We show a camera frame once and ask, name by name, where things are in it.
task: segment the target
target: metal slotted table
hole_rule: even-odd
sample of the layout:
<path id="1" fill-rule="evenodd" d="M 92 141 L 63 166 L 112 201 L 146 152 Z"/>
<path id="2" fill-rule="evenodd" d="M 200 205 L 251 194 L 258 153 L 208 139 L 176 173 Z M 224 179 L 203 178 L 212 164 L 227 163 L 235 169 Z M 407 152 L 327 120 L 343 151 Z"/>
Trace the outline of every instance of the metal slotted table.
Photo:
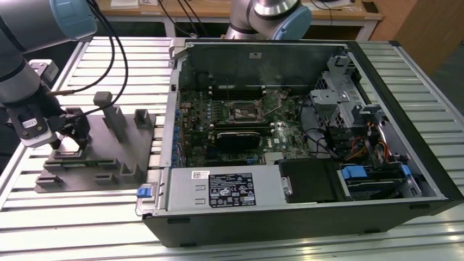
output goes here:
<path id="1" fill-rule="evenodd" d="M 123 111 L 148 108 L 156 129 L 148 179 L 158 179 L 164 107 L 170 87 L 170 38 L 123 38 L 130 59 L 130 85 L 119 100 Z M 400 105 L 435 155 L 464 192 L 464 120 L 418 69 L 403 49 L 388 42 L 362 42 Z M 123 82 L 122 55 L 99 88 L 62 97 L 64 106 L 94 108 L 96 90 L 116 94 Z M 58 88 L 75 89 L 104 72 L 111 59 L 107 38 L 80 43 Z M 376 101 L 371 86 L 363 83 Z M 2 260 L 463 260 L 464 205 L 438 216 L 414 219 L 387 233 L 347 235 L 196 248 L 166 248 L 135 214 L 136 190 L 38 194 L 35 180 L 51 153 L 22 145 L 0 177 Z"/>

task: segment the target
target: black sticker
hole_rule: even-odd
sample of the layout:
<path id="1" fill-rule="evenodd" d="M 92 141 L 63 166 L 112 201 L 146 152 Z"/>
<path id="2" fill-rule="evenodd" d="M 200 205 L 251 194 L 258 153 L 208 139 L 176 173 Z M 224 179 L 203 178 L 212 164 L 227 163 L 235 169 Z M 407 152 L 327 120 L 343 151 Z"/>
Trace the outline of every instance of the black sticker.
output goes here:
<path id="1" fill-rule="evenodd" d="M 251 173 L 210 175 L 208 180 L 212 208 L 256 206 Z"/>

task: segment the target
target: blue latch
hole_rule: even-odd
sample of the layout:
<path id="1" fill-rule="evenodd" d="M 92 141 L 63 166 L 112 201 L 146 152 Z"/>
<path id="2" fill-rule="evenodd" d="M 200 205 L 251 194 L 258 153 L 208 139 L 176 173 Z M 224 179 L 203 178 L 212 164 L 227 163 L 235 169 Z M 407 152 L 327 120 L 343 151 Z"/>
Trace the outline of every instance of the blue latch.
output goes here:
<path id="1" fill-rule="evenodd" d="M 368 177 L 368 174 L 366 173 L 366 169 L 363 166 L 347 166 L 342 170 L 342 175 L 344 179 Z"/>
<path id="2" fill-rule="evenodd" d="M 138 198 L 151 198 L 151 197 L 152 197 L 152 188 L 138 189 Z"/>
<path id="3" fill-rule="evenodd" d="M 402 165 L 402 170 L 404 175 L 411 176 L 411 170 L 410 167 L 407 165 Z"/>

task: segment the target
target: table leg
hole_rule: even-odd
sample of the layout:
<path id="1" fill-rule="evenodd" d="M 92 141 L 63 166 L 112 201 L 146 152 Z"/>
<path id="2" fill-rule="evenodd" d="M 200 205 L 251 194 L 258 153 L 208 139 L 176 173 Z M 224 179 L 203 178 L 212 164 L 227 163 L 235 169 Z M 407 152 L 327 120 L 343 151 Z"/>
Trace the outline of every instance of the table leg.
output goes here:
<path id="1" fill-rule="evenodd" d="M 167 37 L 176 37 L 176 28 L 175 25 L 172 24 L 171 20 L 164 17 L 163 18 L 163 23 L 164 23 L 164 30 L 167 31 Z"/>
<path id="2" fill-rule="evenodd" d="M 356 40 L 358 41 L 368 41 L 371 38 L 371 35 L 376 29 L 379 21 L 366 21 L 366 24 L 358 34 Z"/>

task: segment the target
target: wooden cabinet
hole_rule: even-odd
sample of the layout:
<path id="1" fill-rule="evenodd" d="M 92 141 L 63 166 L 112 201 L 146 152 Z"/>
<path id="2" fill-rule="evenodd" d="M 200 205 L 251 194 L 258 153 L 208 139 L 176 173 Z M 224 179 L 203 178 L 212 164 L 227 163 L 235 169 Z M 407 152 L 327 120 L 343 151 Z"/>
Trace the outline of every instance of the wooden cabinet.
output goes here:
<path id="1" fill-rule="evenodd" d="M 374 0 L 386 15 L 371 40 L 400 42 L 432 75 L 464 39 L 464 0 Z"/>

